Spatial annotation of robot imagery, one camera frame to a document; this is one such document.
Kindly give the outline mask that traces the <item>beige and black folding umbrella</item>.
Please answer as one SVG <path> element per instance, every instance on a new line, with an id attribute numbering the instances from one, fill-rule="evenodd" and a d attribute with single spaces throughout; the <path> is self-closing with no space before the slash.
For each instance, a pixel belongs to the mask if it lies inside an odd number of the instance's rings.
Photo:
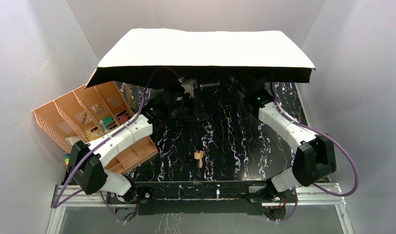
<path id="1" fill-rule="evenodd" d="M 122 78 L 135 84 L 140 73 L 161 67 L 278 69 L 278 78 L 310 80 L 314 64 L 283 32 L 187 32 L 174 29 L 132 29 L 100 60 L 86 87 Z"/>

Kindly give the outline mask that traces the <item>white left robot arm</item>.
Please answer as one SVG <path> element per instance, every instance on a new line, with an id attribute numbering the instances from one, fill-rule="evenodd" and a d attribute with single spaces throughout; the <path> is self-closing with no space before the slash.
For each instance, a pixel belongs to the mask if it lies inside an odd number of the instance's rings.
<path id="1" fill-rule="evenodd" d="M 121 197 L 135 196 L 135 183 L 106 166 L 118 154 L 173 119 L 191 122 L 207 119 L 200 94 L 200 88 L 187 91 L 181 85 L 167 87 L 148 103 L 142 100 L 139 111 L 109 134 L 88 143 L 76 142 L 68 164 L 69 179 L 87 195 L 109 192 Z"/>

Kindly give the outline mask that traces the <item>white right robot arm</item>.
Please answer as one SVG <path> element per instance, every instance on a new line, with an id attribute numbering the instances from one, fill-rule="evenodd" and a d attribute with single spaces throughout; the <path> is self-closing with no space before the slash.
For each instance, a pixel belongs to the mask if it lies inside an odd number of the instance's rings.
<path id="1" fill-rule="evenodd" d="M 267 179 L 271 196 L 308 187 L 334 173 L 337 169 L 333 143 L 326 137 L 305 129 L 278 106 L 268 92 L 253 94 L 246 99 L 254 116 L 270 126 L 295 152 L 291 168 Z"/>

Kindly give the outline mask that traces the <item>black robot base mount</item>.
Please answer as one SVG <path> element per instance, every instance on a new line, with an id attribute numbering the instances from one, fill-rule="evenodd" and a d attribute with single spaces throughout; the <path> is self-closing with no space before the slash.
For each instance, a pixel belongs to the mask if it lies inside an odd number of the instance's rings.
<path id="1" fill-rule="evenodd" d="M 132 201 L 111 192 L 106 201 L 117 208 L 139 205 L 139 215 L 241 213 L 281 219 L 289 199 L 288 194 L 272 198 L 264 181 L 144 181 L 136 186 Z"/>

